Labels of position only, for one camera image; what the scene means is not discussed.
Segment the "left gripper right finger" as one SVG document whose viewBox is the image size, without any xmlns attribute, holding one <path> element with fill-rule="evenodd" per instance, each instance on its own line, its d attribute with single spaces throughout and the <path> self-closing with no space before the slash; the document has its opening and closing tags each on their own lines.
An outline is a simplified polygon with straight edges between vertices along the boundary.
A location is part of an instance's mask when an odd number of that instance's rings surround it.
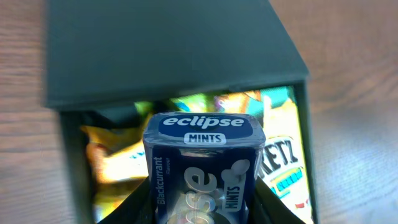
<svg viewBox="0 0 398 224">
<path fill-rule="evenodd" d="M 251 205 L 251 223 L 304 224 L 261 179 L 256 180 Z"/>
</svg>

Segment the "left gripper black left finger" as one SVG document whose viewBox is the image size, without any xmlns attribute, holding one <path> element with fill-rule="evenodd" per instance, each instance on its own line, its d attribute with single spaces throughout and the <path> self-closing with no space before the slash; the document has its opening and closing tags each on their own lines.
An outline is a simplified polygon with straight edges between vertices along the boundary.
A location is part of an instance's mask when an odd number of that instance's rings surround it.
<svg viewBox="0 0 398 224">
<path fill-rule="evenodd" d="M 154 224 L 149 178 L 99 224 Z"/>
</svg>

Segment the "green Pretz snack box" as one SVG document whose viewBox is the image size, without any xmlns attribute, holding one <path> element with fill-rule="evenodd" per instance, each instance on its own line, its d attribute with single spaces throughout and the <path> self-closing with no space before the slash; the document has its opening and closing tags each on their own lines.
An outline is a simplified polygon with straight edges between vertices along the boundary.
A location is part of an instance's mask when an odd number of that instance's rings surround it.
<svg viewBox="0 0 398 224">
<path fill-rule="evenodd" d="M 215 97 L 219 113 L 254 116 L 266 137 L 259 176 L 304 223 L 313 223 L 294 88 L 282 86 Z"/>
</svg>

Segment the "small orange snack packet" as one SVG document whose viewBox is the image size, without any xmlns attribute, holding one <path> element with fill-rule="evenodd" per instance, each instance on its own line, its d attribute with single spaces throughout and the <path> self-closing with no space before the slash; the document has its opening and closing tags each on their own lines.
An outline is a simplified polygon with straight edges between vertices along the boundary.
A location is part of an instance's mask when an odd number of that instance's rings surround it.
<svg viewBox="0 0 398 224">
<path fill-rule="evenodd" d="M 101 184 L 145 179 L 147 161 L 142 143 L 143 127 L 106 129 L 82 126 L 88 137 L 86 155 Z"/>
</svg>

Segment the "blue Eclipse gum pack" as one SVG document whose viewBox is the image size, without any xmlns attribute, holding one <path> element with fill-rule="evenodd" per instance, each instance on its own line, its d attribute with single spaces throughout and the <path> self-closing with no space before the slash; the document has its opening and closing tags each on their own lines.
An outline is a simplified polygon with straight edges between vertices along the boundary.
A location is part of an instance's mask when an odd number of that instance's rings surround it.
<svg viewBox="0 0 398 224">
<path fill-rule="evenodd" d="M 155 114 L 143 135 L 157 223 L 246 223 L 266 137 L 248 114 Z"/>
</svg>

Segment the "black gift box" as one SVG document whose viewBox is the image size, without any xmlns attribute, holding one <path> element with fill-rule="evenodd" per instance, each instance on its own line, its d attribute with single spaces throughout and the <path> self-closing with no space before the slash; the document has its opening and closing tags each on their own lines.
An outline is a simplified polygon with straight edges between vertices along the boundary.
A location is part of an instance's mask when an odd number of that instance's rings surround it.
<svg viewBox="0 0 398 224">
<path fill-rule="evenodd" d="M 43 104 L 58 113 L 78 223 L 93 223 L 83 111 L 292 85 L 318 218 L 308 68 L 269 1 L 47 1 Z"/>
</svg>

